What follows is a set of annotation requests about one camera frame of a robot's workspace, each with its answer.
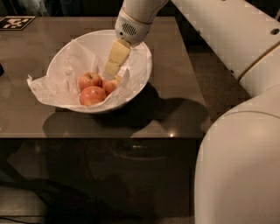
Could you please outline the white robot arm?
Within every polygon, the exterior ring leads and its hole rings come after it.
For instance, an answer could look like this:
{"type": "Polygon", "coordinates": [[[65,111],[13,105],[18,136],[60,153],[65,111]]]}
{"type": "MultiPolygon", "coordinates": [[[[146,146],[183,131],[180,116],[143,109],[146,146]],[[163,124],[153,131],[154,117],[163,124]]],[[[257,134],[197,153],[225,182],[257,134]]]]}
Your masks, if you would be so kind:
{"type": "Polygon", "coordinates": [[[279,23],[254,0],[124,0],[116,24],[140,30],[166,1],[215,54],[194,67],[213,123],[199,147],[195,224],[280,224],[279,23]]]}

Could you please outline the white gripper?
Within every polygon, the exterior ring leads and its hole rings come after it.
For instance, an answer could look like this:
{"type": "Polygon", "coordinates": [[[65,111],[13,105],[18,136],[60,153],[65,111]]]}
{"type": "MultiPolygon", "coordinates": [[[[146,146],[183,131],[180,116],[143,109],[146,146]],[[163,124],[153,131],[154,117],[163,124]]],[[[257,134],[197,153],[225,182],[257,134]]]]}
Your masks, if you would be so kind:
{"type": "Polygon", "coordinates": [[[130,44],[142,43],[151,28],[151,24],[144,24],[136,21],[127,15],[124,9],[119,11],[116,23],[115,34],[118,39],[113,43],[108,60],[106,62],[103,77],[107,80],[115,78],[121,66],[130,55],[130,44]]]}

